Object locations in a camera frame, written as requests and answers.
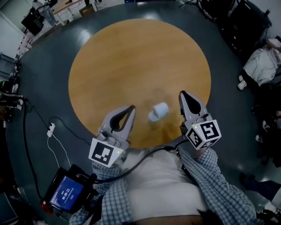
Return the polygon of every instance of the gray floor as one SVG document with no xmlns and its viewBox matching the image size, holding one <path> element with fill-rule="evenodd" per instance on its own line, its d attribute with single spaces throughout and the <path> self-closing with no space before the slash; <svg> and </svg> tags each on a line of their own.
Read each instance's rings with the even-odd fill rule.
<svg viewBox="0 0 281 225">
<path fill-rule="evenodd" d="M 259 126 L 250 112 L 254 94 L 248 88 L 244 91 L 237 89 L 238 74 L 243 65 L 224 42 L 217 25 L 205 19 L 195 6 L 178 8 L 178 3 L 174 2 L 124 4 L 75 20 L 47 36 L 22 57 L 20 93 L 37 107 L 46 122 L 51 116 L 59 116 L 72 130 L 90 142 L 93 135 L 80 123 L 69 100 L 69 71 L 79 49 L 92 35 L 114 22 L 131 18 L 150 18 L 173 24 L 189 34 L 203 50 L 212 76 L 207 106 L 213 118 L 218 120 L 222 133 L 214 149 L 226 179 L 240 187 L 238 175 L 243 171 L 254 173 L 260 180 L 281 181 L 277 179 L 280 173 L 271 163 L 262 166 L 256 158 L 259 147 L 254 137 Z M 54 122 L 57 125 L 54 134 L 68 151 L 70 161 L 90 173 L 91 162 L 87 159 L 90 147 L 73 137 L 59 121 Z M 46 132 L 36 113 L 32 111 L 28 114 L 27 142 L 41 195 L 45 194 L 57 171 L 54 156 L 47 147 Z M 46 215 L 40 209 L 25 154 L 20 112 L 16 112 L 14 122 L 7 127 L 7 142 L 16 180 L 25 189 L 31 205 L 49 224 L 63 224 L 61 219 Z M 60 165 L 68 169 L 65 153 L 59 143 L 52 138 L 50 147 L 56 152 Z M 266 202 L 258 194 L 246 194 L 257 207 Z"/>
</svg>

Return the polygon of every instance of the white t-shirt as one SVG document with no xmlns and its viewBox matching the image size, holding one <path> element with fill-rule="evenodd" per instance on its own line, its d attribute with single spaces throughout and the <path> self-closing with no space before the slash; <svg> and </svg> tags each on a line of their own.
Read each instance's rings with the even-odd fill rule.
<svg viewBox="0 0 281 225">
<path fill-rule="evenodd" d="M 44 4 L 45 4 L 45 1 L 44 1 L 44 0 L 37 0 L 36 2 L 33 2 L 33 3 L 32 3 L 32 7 L 37 10 L 39 7 L 43 6 Z M 41 8 L 41 9 L 38 9 L 38 12 L 43 12 L 46 7 L 47 7 L 47 6 Z"/>
<path fill-rule="evenodd" d="M 130 169 L 147 151 L 131 151 L 122 169 Z M 154 153 L 126 177 L 127 195 L 133 221 L 146 218 L 199 215 L 208 209 L 199 187 L 180 170 L 182 162 L 175 153 Z"/>
<path fill-rule="evenodd" d="M 276 47 L 281 47 L 281 43 L 277 39 L 269 39 L 269 41 Z M 276 62 L 277 67 L 281 66 L 281 53 L 275 48 L 270 48 L 268 51 L 270 58 Z"/>
</svg>

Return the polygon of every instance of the desk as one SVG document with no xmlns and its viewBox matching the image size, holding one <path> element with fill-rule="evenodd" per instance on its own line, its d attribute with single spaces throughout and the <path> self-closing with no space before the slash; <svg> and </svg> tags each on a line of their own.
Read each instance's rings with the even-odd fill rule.
<svg viewBox="0 0 281 225">
<path fill-rule="evenodd" d="M 65 25 L 65 23 L 63 22 L 63 20 L 61 19 L 61 17 L 59 16 L 58 13 L 59 13 L 60 11 L 62 11 L 62 10 L 64 10 L 64 9 L 67 8 L 68 11 L 71 13 L 71 15 L 73 15 L 73 12 L 72 12 L 71 9 L 69 8 L 69 6 L 75 4 L 75 3 L 79 2 L 79 1 L 84 2 L 84 0 L 72 0 L 71 3 L 65 4 L 65 3 L 67 3 L 68 1 L 69 1 L 69 0 L 63 0 L 63 1 L 61 1 L 61 2 L 57 5 L 56 9 L 54 10 L 54 15 L 57 16 L 59 22 L 61 22 L 61 24 L 62 24 L 63 26 Z M 92 3 L 94 10 L 97 11 L 97 7 L 96 7 L 96 5 L 95 5 L 94 0 L 90 0 L 90 2 Z"/>
<path fill-rule="evenodd" d="M 207 104 L 210 89 L 209 66 L 196 42 L 173 25 L 150 19 L 121 21 L 92 36 L 74 59 L 68 82 L 76 115 L 95 135 L 107 113 L 136 106 L 129 137 L 133 148 L 179 137 L 180 91 Z M 169 115 L 150 122 L 149 112 L 161 102 L 169 106 Z"/>
</svg>

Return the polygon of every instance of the blue display screen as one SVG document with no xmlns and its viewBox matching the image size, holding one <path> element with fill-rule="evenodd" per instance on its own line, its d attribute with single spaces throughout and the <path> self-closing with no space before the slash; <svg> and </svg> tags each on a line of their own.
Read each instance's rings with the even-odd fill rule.
<svg viewBox="0 0 281 225">
<path fill-rule="evenodd" d="M 70 210 L 83 188 L 82 184 L 64 176 L 50 203 Z"/>
</svg>

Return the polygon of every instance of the white sneaker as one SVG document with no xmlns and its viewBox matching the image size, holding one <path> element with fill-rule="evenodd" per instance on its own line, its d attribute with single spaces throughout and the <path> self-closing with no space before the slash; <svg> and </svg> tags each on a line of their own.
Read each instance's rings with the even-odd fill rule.
<svg viewBox="0 0 281 225">
<path fill-rule="evenodd" d="M 16 93 L 18 90 L 18 84 L 14 84 L 13 87 L 12 87 L 12 93 Z"/>
<path fill-rule="evenodd" d="M 240 75 L 240 76 L 238 77 L 238 79 L 239 79 L 240 82 L 242 82 L 242 81 L 244 80 L 242 75 Z"/>
<path fill-rule="evenodd" d="M 17 105 L 17 109 L 22 110 L 22 106 L 21 105 Z"/>
<path fill-rule="evenodd" d="M 265 132 L 268 132 L 268 130 L 270 129 L 270 126 L 268 126 L 266 121 L 263 121 L 263 129 L 265 130 Z"/>
<path fill-rule="evenodd" d="M 257 142 L 263 143 L 263 137 L 262 137 L 262 135 L 256 135 L 256 141 L 257 141 Z"/>
<path fill-rule="evenodd" d="M 246 81 L 241 81 L 238 85 L 237 85 L 237 87 L 240 89 L 240 90 L 243 90 L 245 87 L 247 86 L 247 83 L 246 83 Z"/>
</svg>

